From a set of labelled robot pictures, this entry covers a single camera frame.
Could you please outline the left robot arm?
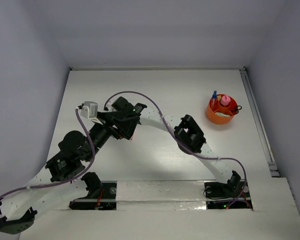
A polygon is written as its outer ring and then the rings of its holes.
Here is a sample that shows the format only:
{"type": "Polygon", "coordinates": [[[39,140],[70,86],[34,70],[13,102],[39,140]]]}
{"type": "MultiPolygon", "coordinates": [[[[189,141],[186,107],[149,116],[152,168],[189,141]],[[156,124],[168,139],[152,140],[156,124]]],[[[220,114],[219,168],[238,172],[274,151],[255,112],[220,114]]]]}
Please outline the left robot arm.
{"type": "Polygon", "coordinates": [[[19,234],[34,224],[43,207],[54,207],[57,195],[70,201],[79,193],[80,186],[87,199],[99,199],[104,192],[103,183],[89,169],[95,156],[110,137],[130,139],[140,123],[140,113],[134,110],[99,112],[91,130],[82,127],[85,134],[70,131],[58,144],[59,152],[48,160],[41,171],[27,184],[0,196],[0,232],[19,234]]]}

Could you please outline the green highlighter pen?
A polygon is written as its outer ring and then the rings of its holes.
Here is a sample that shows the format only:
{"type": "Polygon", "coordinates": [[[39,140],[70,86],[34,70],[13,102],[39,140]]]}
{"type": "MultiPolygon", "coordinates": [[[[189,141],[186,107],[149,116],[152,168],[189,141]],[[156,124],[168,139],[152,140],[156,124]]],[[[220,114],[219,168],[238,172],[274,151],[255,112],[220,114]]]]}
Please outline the green highlighter pen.
{"type": "Polygon", "coordinates": [[[215,114],[219,117],[223,117],[223,118],[229,118],[231,117],[231,115],[229,114],[225,114],[225,113],[222,113],[222,112],[215,112],[215,114]]]}

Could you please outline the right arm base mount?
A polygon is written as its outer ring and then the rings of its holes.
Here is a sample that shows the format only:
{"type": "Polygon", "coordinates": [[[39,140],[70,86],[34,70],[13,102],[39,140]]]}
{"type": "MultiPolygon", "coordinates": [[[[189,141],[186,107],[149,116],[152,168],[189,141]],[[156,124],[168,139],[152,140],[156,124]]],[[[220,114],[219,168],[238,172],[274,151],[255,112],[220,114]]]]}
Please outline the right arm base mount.
{"type": "Polygon", "coordinates": [[[235,171],[227,183],[204,183],[203,196],[208,210],[253,209],[249,186],[235,171]]]}

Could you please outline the black handled scissors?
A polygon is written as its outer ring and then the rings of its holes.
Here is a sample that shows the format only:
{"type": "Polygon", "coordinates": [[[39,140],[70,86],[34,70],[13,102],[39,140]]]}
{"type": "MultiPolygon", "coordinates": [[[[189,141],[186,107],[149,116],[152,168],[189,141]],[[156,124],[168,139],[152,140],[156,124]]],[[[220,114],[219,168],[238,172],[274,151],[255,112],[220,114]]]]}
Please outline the black handled scissors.
{"type": "Polygon", "coordinates": [[[242,109],[242,106],[241,106],[241,105],[236,105],[236,106],[231,110],[231,113],[232,113],[233,115],[237,115],[237,114],[240,112],[241,109],[242,109]]]}

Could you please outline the clear bottle blue cap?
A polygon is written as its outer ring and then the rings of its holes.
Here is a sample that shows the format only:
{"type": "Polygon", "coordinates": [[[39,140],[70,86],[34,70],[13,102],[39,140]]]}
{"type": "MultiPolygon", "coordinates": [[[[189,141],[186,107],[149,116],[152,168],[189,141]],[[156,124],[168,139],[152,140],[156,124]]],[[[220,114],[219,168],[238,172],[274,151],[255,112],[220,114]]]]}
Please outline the clear bottle blue cap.
{"type": "Polygon", "coordinates": [[[215,90],[210,100],[210,107],[213,109],[217,103],[218,103],[218,96],[217,96],[217,91],[215,90]]]}

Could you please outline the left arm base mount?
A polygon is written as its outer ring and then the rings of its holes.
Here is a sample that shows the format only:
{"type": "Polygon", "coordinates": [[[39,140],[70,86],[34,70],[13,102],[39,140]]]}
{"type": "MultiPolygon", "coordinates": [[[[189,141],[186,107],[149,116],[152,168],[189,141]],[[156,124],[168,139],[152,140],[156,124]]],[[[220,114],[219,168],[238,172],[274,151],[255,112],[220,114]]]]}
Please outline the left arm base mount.
{"type": "Polygon", "coordinates": [[[101,181],[95,172],[82,176],[85,183],[86,196],[69,202],[71,210],[111,211],[117,209],[117,182],[101,181]]]}

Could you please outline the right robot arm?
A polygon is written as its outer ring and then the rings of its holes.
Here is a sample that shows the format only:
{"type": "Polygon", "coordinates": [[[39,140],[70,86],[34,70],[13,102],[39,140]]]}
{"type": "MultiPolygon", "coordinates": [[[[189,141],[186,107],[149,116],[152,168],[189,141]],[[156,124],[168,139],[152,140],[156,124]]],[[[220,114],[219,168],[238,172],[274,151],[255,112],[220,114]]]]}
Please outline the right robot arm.
{"type": "Polygon", "coordinates": [[[220,190],[225,196],[232,196],[239,189],[240,175],[226,165],[226,158],[219,158],[210,148],[197,122],[192,116],[184,117],[164,115],[157,105],[155,109],[145,104],[132,105],[120,96],[115,101],[107,100],[104,109],[108,109],[121,138],[130,140],[137,125],[153,127],[169,133],[179,149],[196,157],[220,183],[220,190]]]}

